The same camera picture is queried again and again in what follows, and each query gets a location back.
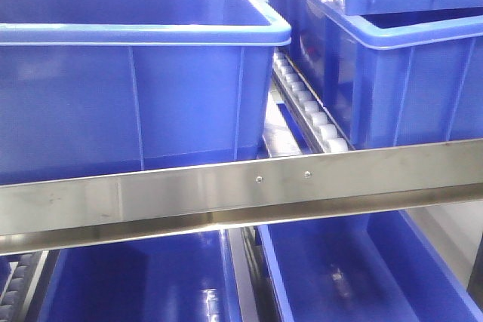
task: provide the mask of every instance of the bin bottom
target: bin bottom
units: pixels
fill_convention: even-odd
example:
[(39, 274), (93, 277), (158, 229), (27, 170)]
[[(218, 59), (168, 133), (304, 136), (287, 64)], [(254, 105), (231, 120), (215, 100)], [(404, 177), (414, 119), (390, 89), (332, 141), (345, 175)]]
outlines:
[(288, 296), (296, 320), (419, 321), (367, 230), (307, 233), (274, 247), (285, 256), (286, 290), (303, 291)]
[(5, 287), (8, 276), (10, 275), (10, 266), (4, 256), (0, 256), (0, 295)]
[(201, 164), (216, 164), (219, 162), (243, 161), (257, 157), (258, 145), (242, 147), (236, 150), (211, 150), (193, 152), (181, 155), (168, 155), (159, 158), (145, 158), (144, 167), (147, 170), (163, 169), (167, 167), (183, 167)]
[(62, 250), (38, 322), (240, 321), (224, 232)]

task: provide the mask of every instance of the shelving rack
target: shelving rack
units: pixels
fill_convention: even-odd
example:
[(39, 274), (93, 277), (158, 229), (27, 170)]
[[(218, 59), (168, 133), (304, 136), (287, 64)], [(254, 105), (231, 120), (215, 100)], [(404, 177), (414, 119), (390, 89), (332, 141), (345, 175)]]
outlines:
[[(283, 77), (274, 66), (287, 108), (323, 152)], [(302, 155), (269, 96), (263, 140), (267, 159), (0, 186), (0, 255), (44, 251), (15, 315), (35, 320), (59, 248), (230, 228), (237, 284), (249, 283), (236, 227), (483, 199), (483, 139)], [(238, 294), (244, 320), (257, 320), (251, 286)]]

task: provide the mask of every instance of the stainless steel rail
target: stainless steel rail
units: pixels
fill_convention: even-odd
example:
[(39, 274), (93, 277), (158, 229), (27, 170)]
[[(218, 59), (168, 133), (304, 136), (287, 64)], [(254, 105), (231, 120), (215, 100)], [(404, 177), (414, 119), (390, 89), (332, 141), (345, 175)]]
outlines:
[(241, 320), (243, 322), (260, 322), (255, 302), (254, 287), (250, 279), (250, 269), (245, 255), (242, 229), (228, 230), (230, 253), (232, 254), (233, 271), (235, 272), (236, 290), (240, 303)]
[(0, 187), (0, 253), (482, 198), (482, 139), (35, 182)]
[(287, 126), (287, 122), (278, 110), (272, 94), (269, 94), (266, 103), (263, 142), (270, 158), (302, 155), (292, 132)]

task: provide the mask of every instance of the bin rim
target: bin rim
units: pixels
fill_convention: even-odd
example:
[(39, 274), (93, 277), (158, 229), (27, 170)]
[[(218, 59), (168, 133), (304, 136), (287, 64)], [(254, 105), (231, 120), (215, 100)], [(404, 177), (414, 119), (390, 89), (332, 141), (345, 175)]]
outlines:
[[(466, 289), (463, 287), (463, 285), (457, 280), (454, 273), (450, 270), (448, 265), (438, 254), (438, 252), (433, 247), (429, 239), (420, 230), (420, 228), (417, 226), (415, 221), (413, 221), (412, 218), (408, 215), (408, 212), (406, 210), (389, 210), (382, 213), (366, 213), (364, 215), (359, 214), (358, 216), (356, 215), (335, 216), (334, 218), (339, 219), (339, 218), (351, 218), (351, 217), (364, 217), (364, 218), (370, 219), (373, 216), (389, 217), (389, 218), (391, 218), (391, 216), (396, 217), (397, 225), (395, 225), (395, 223), (392, 224), (395, 227), (395, 230), (397, 230), (398, 233), (404, 230), (410, 231), (408, 235), (411, 236), (411, 239), (412, 239), (411, 243), (417, 247), (420, 247), (420, 249), (424, 251), (424, 255), (427, 256), (428, 259), (431, 261), (432, 266), (435, 267), (435, 270), (441, 273), (441, 280), (445, 281), (445, 283), (448, 283), (448, 286), (451, 288), (451, 290), (455, 292), (457, 300), (461, 301), (461, 308), (462, 309), (465, 308), (468, 314), (474, 317), (474, 319), (471, 319), (471, 320), (478, 321), (478, 322), (481, 321), (481, 316), (483, 314), (481, 313), (479, 307), (475, 304), (475, 302), (466, 292)], [(314, 222), (314, 221), (320, 222), (322, 220), (324, 219), (299, 220), (299, 221), (295, 221), (294, 226), (291, 226), (290, 228), (297, 228), (297, 223), (300, 224), (300, 223)], [(283, 253), (277, 253), (275, 251), (277, 244), (283, 243), (283, 239), (286, 238), (288, 234), (283, 234), (284, 232), (287, 233), (287, 229), (285, 229), (284, 232), (280, 232), (280, 231), (277, 232), (276, 230), (273, 229), (273, 226), (277, 226), (277, 224), (275, 223), (275, 224), (269, 224), (269, 225), (261, 225), (258, 227), (258, 231), (260, 233), (261, 245), (263, 249), (263, 257), (266, 262), (266, 267), (270, 273), (270, 278), (273, 285), (272, 290), (274, 292), (275, 297), (277, 298), (276, 302), (278, 307), (280, 308), (279, 311), (281, 314), (281, 319), (283, 321), (294, 321), (295, 319), (291, 309), (291, 301), (288, 298), (287, 290), (284, 284), (284, 281), (289, 281), (290, 278), (287, 278), (286, 275), (282, 276), (281, 270), (279, 267), (280, 260), (293, 258), (293, 255), (287, 254), (287, 251)], [(368, 232), (368, 226), (369, 225), (366, 224), (364, 227), (364, 230), (365, 230), (364, 232), (366, 233)], [(283, 235), (283, 238), (277, 238), (278, 233), (280, 235)]]
[(337, 0), (305, 0), (367, 48), (389, 50), (483, 35), (483, 15), (380, 28), (361, 15), (345, 15)]
[(264, 0), (248, 0), (268, 24), (0, 23), (0, 45), (227, 45), (289, 44), (290, 25)]

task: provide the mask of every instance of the metal shelf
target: metal shelf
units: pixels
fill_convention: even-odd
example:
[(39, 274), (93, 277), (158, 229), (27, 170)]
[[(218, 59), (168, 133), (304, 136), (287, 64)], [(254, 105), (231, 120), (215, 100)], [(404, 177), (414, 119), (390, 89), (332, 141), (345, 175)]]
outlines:
[(0, 186), (0, 254), (483, 198), (483, 139), (300, 155), (266, 119), (284, 157)]

